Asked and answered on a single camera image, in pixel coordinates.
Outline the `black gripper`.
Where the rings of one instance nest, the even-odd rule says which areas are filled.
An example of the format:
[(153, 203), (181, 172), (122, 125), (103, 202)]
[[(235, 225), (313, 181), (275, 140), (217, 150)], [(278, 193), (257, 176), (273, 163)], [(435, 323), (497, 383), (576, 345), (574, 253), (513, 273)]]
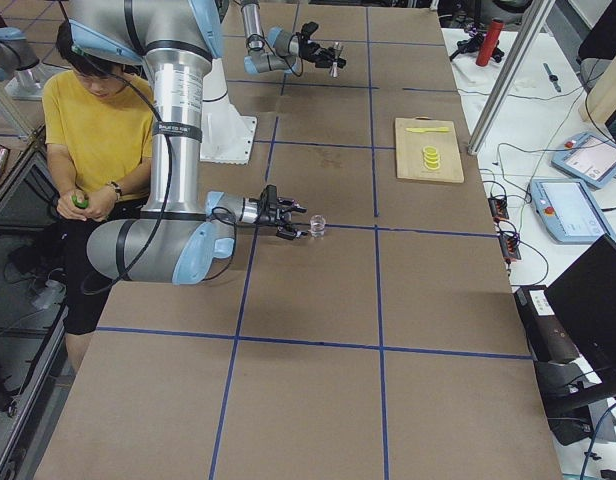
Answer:
[(322, 47), (318, 43), (309, 42), (308, 44), (300, 45), (300, 57), (314, 64), (317, 68), (344, 68), (346, 66), (345, 59), (338, 58), (332, 62), (330, 55), (341, 54), (343, 49), (344, 45), (342, 43), (333, 43), (331, 46)]
[(301, 230), (291, 223), (291, 212), (306, 213), (296, 200), (278, 195), (275, 185), (267, 185), (257, 200), (256, 225), (278, 226), (276, 236), (284, 240), (295, 240), (308, 236), (307, 230)]

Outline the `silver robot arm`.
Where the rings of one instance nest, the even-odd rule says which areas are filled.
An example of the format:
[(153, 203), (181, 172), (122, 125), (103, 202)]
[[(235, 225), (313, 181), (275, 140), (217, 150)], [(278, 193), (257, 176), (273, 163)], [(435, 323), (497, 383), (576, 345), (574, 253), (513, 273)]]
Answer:
[(344, 46), (341, 42), (335, 41), (326, 47), (312, 39), (319, 29), (318, 23), (307, 22), (298, 32), (273, 27), (265, 35), (258, 1), (241, 1), (240, 11), (247, 47), (244, 57), (247, 73), (283, 71), (301, 77), (304, 64), (310, 63), (317, 69), (328, 70), (331, 77), (337, 78), (347, 65), (347, 60), (342, 57)]
[(201, 161), (244, 163), (256, 121), (231, 105), (214, 1), (78, 1), (70, 19), (75, 51), (87, 60), (142, 66), (153, 92), (150, 197), (137, 220), (115, 220), (90, 236), (93, 267), (113, 281), (196, 284), (228, 262), (241, 226), (302, 236), (299, 204), (267, 186), (256, 198), (201, 196)]

